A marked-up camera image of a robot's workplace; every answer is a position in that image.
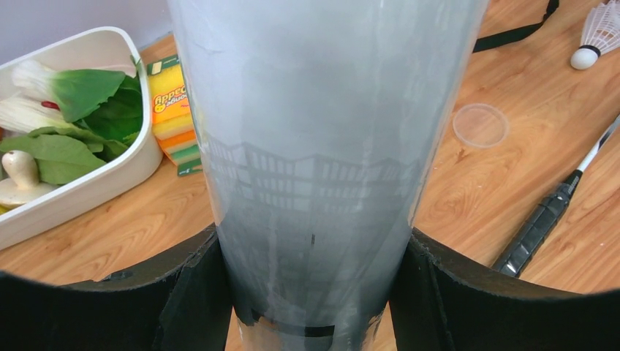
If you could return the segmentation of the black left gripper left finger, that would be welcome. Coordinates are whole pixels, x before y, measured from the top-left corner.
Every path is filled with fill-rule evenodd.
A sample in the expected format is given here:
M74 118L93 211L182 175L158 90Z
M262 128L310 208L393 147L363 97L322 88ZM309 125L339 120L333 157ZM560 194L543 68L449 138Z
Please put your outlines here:
M214 226L102 281L1 272L3 350L223 350L231 317Z

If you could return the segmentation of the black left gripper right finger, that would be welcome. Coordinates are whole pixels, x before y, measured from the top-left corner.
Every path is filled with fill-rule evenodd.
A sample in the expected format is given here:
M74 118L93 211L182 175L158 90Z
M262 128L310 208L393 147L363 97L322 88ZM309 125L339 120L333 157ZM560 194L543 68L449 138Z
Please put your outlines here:
M619 291L496 272L414 230L390 293L399 350L617 350Z

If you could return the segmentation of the clear plastic tube lid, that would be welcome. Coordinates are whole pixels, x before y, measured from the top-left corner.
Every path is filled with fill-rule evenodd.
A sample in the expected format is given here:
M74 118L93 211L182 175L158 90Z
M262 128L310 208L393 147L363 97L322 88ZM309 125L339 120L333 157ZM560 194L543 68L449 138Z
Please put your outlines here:
M475 148L494 147L509 134L506 115L483 103L468 104L460 108L453 117L452 127L461 142Z

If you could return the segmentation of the white shuttlecock tube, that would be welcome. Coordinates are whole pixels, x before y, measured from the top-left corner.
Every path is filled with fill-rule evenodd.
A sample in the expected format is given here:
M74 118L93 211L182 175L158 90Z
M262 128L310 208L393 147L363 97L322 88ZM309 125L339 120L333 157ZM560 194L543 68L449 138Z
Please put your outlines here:
M487 1L170 1L246 350L369 350Z

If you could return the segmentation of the white shuttlecock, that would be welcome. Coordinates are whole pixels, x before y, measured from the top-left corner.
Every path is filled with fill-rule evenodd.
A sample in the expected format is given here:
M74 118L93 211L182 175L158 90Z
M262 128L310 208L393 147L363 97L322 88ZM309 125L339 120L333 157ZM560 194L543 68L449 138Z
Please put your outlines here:
M593 7L586 16L579 48L572 54L573 69L593 66L606 53L619 47L619 1L607 1Z

